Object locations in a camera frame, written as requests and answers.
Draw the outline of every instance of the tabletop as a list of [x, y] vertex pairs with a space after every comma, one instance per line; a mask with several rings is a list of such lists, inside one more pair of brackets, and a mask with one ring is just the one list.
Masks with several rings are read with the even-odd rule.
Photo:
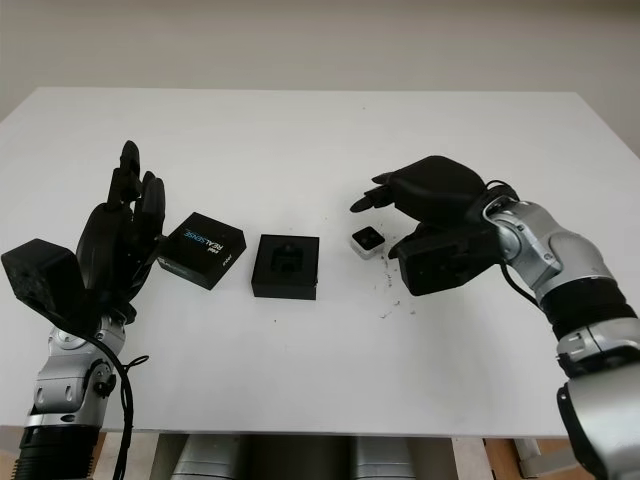
[[[75, 250], [124, 142], [165, 182], [165, 231], [197, 211], [247, 250], [212, 291], [154, 266], [120, 358], [135, 428], [186, 432], [563, 435], [565, 377], [541, 312], [493, 267], [462, 288], [406, 290], [393, 208], [349, 213], [370, 178], [432, 154], [498, 178], [602, 251], [640, 305], [640, 162], [576, 94], [41, 88], [0, 125], [0, 251]], [[320, 237], [317, 300], [254, 298], [261, 234]], [[21, 425], [50, 324], [0, 275], [0, 424]], [[122, 427], [117, 396], [105, 428]]]

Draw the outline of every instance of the robotic hand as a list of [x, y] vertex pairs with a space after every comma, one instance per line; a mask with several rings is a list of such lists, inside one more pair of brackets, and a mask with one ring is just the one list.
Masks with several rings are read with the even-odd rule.
[[32, 240], [2, 255], [16, 297], [49, 319], [49, 359], [38, 374], [14, 478], [85, 478], [91, 468], [107, 400], [122, 383], [125, 425], [114, 479], [124, 476], [133, 427], [133, 394], [117, 358], [124, 326], [134, 321], [129, 303], [142, 288], [156, 256], [164, 222], [164, 185], [147, 172], [128, 141], [114, 169], [106, 203], [84, 228], [77, 254]]
[[[597, 478], [640, 478], [640, 320], [598, 249], [507, 184], [427, 157], [379, 175], [352, 212], [392, 203], [420, 222], [395, 245], [413, 295], [454, 288], [500, 264], [558, 339], [568, 382], [557, 393], [577, 460]], [[508, 276], [513, 267], [535, 299]]]

